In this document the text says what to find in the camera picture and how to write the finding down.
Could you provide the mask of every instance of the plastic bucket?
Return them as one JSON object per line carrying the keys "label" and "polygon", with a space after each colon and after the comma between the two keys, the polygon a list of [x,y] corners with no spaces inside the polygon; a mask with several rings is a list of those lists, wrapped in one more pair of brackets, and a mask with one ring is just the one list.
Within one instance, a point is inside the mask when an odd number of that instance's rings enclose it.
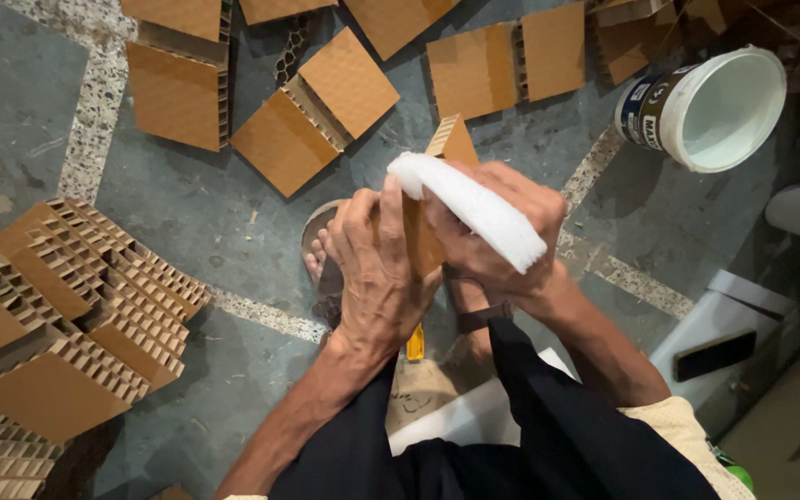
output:
{"label": "plastic bucket", "polygon": [[692,171],[710,174],[755,153],[785,100],[782,63],[749,45],[628,85],[616,105],[616,130],[629,142],[667,151]]}

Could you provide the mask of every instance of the left hand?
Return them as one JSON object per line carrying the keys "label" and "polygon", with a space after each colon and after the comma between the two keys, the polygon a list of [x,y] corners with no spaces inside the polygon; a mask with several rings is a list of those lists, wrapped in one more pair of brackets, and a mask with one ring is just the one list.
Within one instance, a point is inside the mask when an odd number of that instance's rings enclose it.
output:
{"label": "left hand", "polygon": [[[376,204],[381,212],[378,244],[371,218]],[[385,178],[381,193],[364,188],[343,202],[327,227],[332,248],[326,251],[344,276],[341,324],[332,332],[329,347],[381,365],[412,337],[440,285],[442,270],[413,282],[403,193],[394,175]]]}

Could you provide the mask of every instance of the right hand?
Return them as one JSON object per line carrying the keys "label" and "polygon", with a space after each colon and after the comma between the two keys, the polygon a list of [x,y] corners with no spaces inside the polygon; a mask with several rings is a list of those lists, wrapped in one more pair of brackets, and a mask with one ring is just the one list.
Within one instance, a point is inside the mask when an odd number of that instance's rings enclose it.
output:
{"label": "right hand", "polygon": [[555,262],[557,236],[567,211],[563,195],[530,181],[500,162],[485,163],[476,169],[454,162],[450,165],[523,213],[549,247],[548,252],[522,275],[425,188],[428,223],[443,244],[450,265],[485,287],[508,295],[512,301],[542,295],[555,278],[565,276],[563,265]]}

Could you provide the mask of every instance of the hand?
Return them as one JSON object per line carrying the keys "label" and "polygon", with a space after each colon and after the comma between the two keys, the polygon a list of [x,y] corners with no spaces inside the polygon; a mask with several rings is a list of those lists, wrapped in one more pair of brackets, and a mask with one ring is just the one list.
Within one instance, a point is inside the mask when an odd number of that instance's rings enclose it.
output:
{"label": "hand", "polygon": [[459,163],[450,165],[520,210],[545,240],[549,250],[527,270],[526,275],[521,275],[425,188],[428,223],[434,227],[434,233],[443,244],[447,261],[488,289],[508,295],[516,303],[544,294],[554,278],[565,275],[563,265],[555,262],[555,247],[566,215],[566,200],[559,192],[539,186],[500,162],[486,163],[476,169]]}
{"label": "hand", "polygon": [[[378,244],[371,218],[376,203],[381,212]],[[403,193],[394,175],[385,178],[381,193],[360,189],[339,206],[327,227],[330,247],[326,252],[344,276],[341,324],[329,346],[380,364],[413,335],[443,274],[437,268],[421,283],[413,282],[406,254]]]}

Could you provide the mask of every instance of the white foam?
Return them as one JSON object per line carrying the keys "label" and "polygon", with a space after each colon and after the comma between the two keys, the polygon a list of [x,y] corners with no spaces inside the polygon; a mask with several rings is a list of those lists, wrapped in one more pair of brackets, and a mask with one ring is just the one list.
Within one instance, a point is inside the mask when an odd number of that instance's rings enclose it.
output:
{"label": "white foam", "polygon": [[471,230],[514,266],[526,270],[548,251],[545,241],[519,210],[490,189],[433,156],[404,153],[387,166],[412,199],[422,199],[421,187],[438,197]]}

